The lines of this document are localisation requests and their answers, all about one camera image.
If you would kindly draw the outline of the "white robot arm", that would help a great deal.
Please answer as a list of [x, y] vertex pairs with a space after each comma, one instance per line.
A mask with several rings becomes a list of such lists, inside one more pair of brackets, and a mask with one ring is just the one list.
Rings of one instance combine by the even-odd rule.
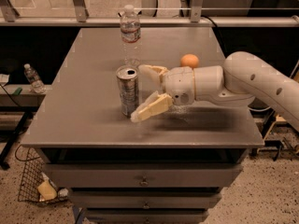
[[163, 91], [151, 94], [132, 113], [133, 122], [162, 114], [173, 105], [208, 101], [221, 106], [247, 106], [259, 99], [299, 131], [299, 83], [253, 54], [234, 52], [221, 66], [167, 69], [142, 64], [139, 71]]

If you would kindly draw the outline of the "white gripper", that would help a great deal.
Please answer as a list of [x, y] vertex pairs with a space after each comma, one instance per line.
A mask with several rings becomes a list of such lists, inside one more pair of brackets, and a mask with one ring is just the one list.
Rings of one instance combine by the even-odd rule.
[[141, 64], [139, 72], [154, 83], [162, 83], [166, 93], [155, 91], [132, 114], [131, 122], [137, 123], [157, 116], [174, 105], [191, 105], [194, 102], [194, 75], [188, 67], [168, 71], [164, 66]]

